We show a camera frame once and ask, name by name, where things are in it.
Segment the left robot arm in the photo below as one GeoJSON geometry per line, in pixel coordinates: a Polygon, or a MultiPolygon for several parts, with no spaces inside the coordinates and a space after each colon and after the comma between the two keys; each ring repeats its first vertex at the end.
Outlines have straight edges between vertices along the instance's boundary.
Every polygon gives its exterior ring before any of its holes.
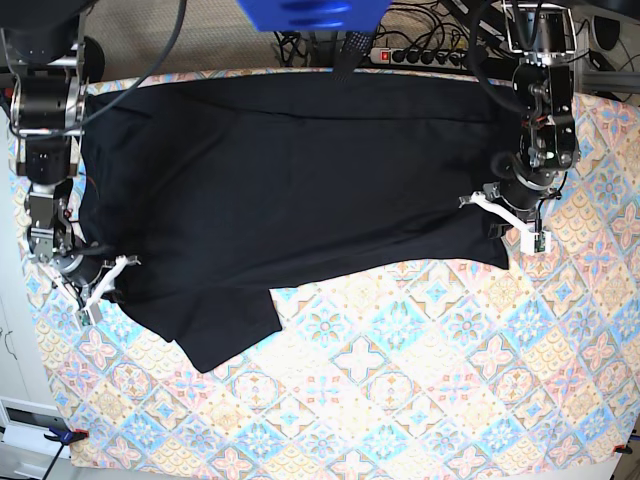
{"type": "Polygon", "coordinates": [[[477,53],[480,24],[492,5],[483,1],[471,12],[468,63],[484,92],[519,116],[519,150],[498,160],[498,181],[461,197],[460,203],[500,217],[500,230],[516,229],[522,252],[548,253],[551,241],[541,210],[560,198],[554,179],[567,174],[580,157],[572,110],[573,18],[569,8],[554,3],[502,2],[509,50],[521,57],[512,77],[513,94],[506,97],[484,74],[477,53]]]}

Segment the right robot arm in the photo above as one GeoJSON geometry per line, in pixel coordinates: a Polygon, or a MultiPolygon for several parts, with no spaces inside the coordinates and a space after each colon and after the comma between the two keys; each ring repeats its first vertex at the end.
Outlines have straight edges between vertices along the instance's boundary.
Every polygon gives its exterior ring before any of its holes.
{"type": "Polygon", "coordinates": [[[88,111],[87,89],[104,70],[100,45],[85,34],[91,1],[12,1],[1,9],[1,42],[12,96],[4,101],[17,140],[12,169],[31,186],[25,237],[39,264],[81,314],[91,314],[134,256],[81,239],[70,198],[88,125],[116,106],[88,111]]]}

